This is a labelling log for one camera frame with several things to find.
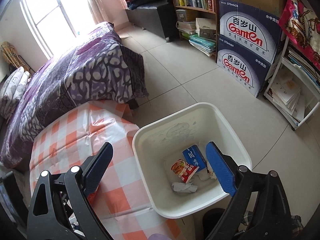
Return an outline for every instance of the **blue gripper pad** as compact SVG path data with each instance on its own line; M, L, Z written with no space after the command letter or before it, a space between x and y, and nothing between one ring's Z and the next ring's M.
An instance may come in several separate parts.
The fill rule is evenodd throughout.
M96 191L103 174L112 160L112 157L113 147L110 143L106 142L94 156L88 166L88 169L84 171L85 197Z
M235 176L224 161L219 148L214 144L214 142L210 142L205 148L205 154L223 191L229 193L233 197L237 191L235 186Z

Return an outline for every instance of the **purple blanket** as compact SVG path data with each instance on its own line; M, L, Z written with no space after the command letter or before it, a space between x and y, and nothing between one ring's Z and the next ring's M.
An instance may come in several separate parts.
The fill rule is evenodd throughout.
M148 95L141 55L101 23L32 77L7 128L0 161L14 168L32 152L36 136L54 120L90 100L125 103Z

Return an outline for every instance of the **curtain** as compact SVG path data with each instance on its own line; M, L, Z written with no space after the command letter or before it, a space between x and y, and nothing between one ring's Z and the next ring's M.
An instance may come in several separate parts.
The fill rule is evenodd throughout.
M88 4L95 24L108 22L101 0L88 0Z
M24 71L29 71L26 64L19 58L19 55L16 51L16 48L5 41L0 46L2 56L9 64L13 65L16 68L23 67Z

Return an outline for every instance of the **screw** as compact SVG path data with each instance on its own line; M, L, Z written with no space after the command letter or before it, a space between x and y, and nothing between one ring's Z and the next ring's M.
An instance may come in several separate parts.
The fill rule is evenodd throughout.
M276 177L276 176L278 176L278 173L276 171L270 171L270 175L272 177Z
M72 172L72 173L77 173L79 170L80 170L80 167L79 167L79 166L73 166L73 167L71 167L71 172Z
M241 172L247 172L247 171L248 171L248 168L247 168L246 166L241 165L241 166L239 167L239 171L241 171Z
M41 172L41 176L42 176L42 177L45 177L45 176L47 176L48 174L49 174L48 171L42 171L42 172Z

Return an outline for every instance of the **blue box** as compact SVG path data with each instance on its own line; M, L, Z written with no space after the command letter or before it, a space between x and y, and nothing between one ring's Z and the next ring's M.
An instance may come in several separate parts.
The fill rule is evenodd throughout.
M205 161L203 155L201 154L197 145L194 144L193 146L184 150L182 153L183 153L187 163L189 163L193 166L199 167L197 172L203 170L204 168L207 168L206 161Z
M279 17L230 0L219 0L219 6L220 34L274 63L285 40Z
M266 80L274 73L280 56L275 63L270 64L236 41L223 35L219 36L217 65L255 97L259 95Z

